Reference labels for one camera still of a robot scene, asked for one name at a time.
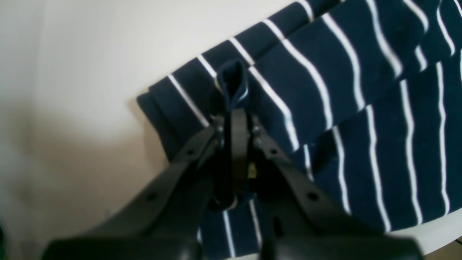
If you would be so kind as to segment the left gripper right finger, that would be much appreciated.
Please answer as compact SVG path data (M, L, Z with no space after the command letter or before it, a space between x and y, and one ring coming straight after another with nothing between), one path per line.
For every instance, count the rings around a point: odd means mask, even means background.
M300 173L256 116L249 117L254 191L263 210L261 260L422 260L417 242L372 229Z

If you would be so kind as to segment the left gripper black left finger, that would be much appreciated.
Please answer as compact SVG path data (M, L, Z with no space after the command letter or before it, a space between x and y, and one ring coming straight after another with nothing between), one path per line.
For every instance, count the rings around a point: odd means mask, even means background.
M198 233L208 211L241 205L249 182L249 114L233 110L190 138L115 216L54 240L43 260L201 260Z

